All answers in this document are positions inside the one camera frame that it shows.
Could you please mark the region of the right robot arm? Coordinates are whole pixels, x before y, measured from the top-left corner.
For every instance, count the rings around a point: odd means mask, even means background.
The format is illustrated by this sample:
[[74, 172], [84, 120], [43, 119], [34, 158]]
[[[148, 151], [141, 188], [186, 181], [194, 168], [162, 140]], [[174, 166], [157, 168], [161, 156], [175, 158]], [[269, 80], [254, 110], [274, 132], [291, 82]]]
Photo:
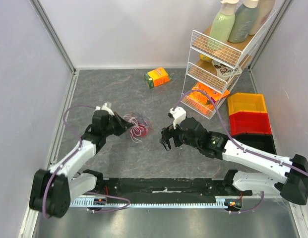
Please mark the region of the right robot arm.
[[279, 194], [289, 202], [306, 205], [308, 201], [308, 161], [304, 156], [284, 157], [261, 151], [214, 131], [208, 131], [194, 118], [161, 129], [160, 143], [166, 150], [188, 145], [208, 158], [242, 164], [255, 174], [228, 172], [222, 182], [227, 195], [238, 191]]

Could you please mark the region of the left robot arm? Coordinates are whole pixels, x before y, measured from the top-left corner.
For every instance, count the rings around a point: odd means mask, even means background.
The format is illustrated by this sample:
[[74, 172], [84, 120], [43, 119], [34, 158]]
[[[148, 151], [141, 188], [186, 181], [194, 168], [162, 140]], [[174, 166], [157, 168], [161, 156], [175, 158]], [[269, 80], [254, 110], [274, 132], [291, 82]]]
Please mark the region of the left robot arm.
[[34, 174], [29, 208], [42, 212], [45, 217], [61, 218], [79, 196], [87, 192], [102, 193], [105, 186], [101, 172], [85, 170], [79, 177], [75, 175], [101, 150], [108, 136], [120, 136], [131, 127], [133, 124], [116, 112], [96, 110], [75, 147], [54, 166]]

